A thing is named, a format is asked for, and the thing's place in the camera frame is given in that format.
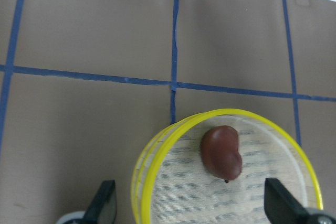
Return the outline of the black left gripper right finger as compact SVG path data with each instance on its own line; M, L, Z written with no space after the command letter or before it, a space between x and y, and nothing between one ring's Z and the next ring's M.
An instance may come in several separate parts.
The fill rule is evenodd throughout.
M317 223L277 178L266 178L264 211L270 223Z

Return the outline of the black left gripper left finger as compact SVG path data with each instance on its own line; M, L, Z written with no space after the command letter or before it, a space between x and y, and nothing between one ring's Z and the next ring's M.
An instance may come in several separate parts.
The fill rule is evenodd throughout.
M101 183L81 223L112 224L115 222L117 216L115 184L115 180L105 180Z

